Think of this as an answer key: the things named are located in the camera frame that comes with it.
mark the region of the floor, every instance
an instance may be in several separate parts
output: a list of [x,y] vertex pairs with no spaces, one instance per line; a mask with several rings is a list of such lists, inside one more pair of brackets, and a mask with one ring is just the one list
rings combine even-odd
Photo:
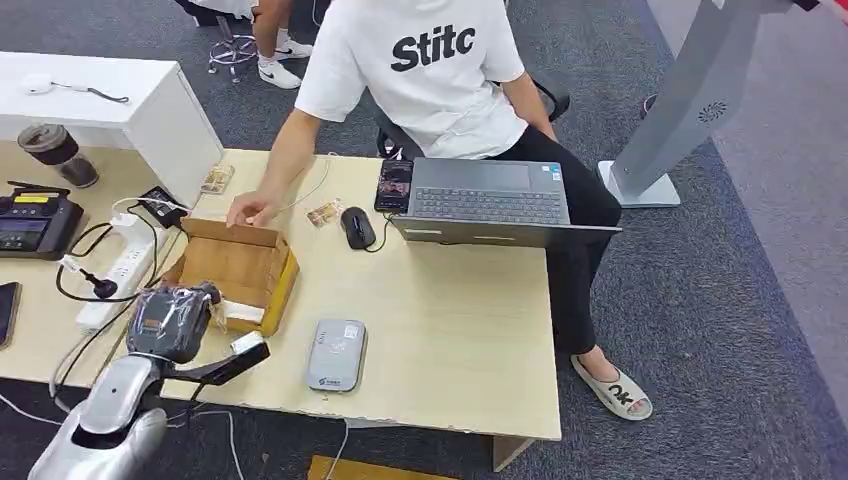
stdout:
[[[648,3],[679,51],[699,0]],[[742,108],[713,135],[843,419],[848,114],[832,99],[845,96],[846,45],[848,24],[829,9],[764,16]]]
[[[297,3],[300,39],[315,34],[311,6]],[[638,125],[639,99],[659,88],[672,59],[648,3],[522,0],[510,10],[529,69],[544,68],[572,90],[571,110],[555,126],[559,138],[590,166],[614,158]],[[4,49],[180,61],[228,147],[268,148],[294,101],[252,72],[238,86],[208,75],[204,52],[215,31],[194,28],[169,2],[45,9],[6,0],[0,18]],[[304,66],[293,64],[299,73]],[[345,124],[324,128],[318,150],[373,155],[372,108],[365,101]],[[720,138],[707,142],[672,172],[683,206],[625,213],[625,233],[594,286],[599,338],[651,395],[654,417],[631,424],[609,415],[563,358],[563,441],[534,446],[500,475],[490,472],[491,441],[460,433],[354,431],[344,457],[462,479],[848,478],[848,434],[826,366],[783,293],[782,267],[767,251],[773,244],[743,203],[750,189],[740,188],[716,144],[723,148]],[[0,380],[0,392],[58,418],[43,385]],[[232,411],[247,478],[304,478],[311,456],[335,454],[343,433],[338,421]],[[0,476],[24,478],[54,431],[0,407]],[[190,432],[169,433],[146,473],[235,478],[226,435],[223,418],[198,419]]]

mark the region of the white power strip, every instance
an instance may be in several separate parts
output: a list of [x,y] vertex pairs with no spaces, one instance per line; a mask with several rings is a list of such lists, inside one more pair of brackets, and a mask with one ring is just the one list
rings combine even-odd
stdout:
[[[112,219],[112,225],[127,239],[127,246],[103,276],[118,285],[113,298],[129,297],[136,293],[139,285],[153,265],[153,236],[147,225],[135,215],[121,215]],[[156,228],[159,248],[164,246],[165,232]],[[77,325],[83,330],[97,330],[106,324],[122,308],[123,303],[86,303],[77,315]]]

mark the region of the device screen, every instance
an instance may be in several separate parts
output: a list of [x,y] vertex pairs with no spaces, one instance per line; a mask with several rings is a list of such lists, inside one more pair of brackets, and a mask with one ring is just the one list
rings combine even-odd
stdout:
[[5,346],[12,336],[20,286],[19,283],[0,286],[0,347]]
[[409,190],[412,184],[412,162],[408,160],[384,160],[377,185],[377,200],[374,209],[378,212],[406,213],[409,206]]
[[47,220],[2,219],[0,220],[0,248],[35,251],[46,229]]

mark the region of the open cardboard box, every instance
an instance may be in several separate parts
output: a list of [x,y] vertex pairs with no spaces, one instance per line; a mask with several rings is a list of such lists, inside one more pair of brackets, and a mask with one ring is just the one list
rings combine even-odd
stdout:
[[163,280],[186,287],[212,282],[225,300],[265,310],[259,324],[227,318],[227,328],[274,335],[300,271],[283,234],[197,218],[184,218],[182,225],[188,245]]

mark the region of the blue-gray carpet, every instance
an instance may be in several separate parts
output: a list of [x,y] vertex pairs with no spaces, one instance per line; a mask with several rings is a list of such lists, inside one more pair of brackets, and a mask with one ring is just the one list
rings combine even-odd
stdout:
[[[195,29],[172,3],[98,3],[5,0],[0,45],[178,60],[226,146],[270,146],[294,93],[253,72],[237,86],[208,75],[205,52],[216,32]],[[589,164],[614,158],[638,124],[639,99],[657,90],[670,61],[644,0],[512,3],[525,62],[572,90],[571,110],[556,125],[560,139]],[[293,30],[301,39],[315,32],[310,8],[298,3]],[[364,106],[326,127],[318,149],[373,155],[374,134]],[[712,144],[672,178],[683,206],[625,212],[626,232],[594,289],[601,344],[651,395],[653,418],[613,417],[562,362],[563,441],[534,446],[500,475],[490,472],[490,440],[474,435],[354,431],[344,457],[463,479],[848,478],[848,435]],[[0,381],[0,391],[57,418],[43,385]],[[334,454],[343,433],[339,422],[232,410],[247,478],[304,478],[310,456]],[[0,477],[25,478],[53,431],[0,406]],[[235,478],[226,438],[224,418],[197,419],[190,436],[168,435],[145,473]]]

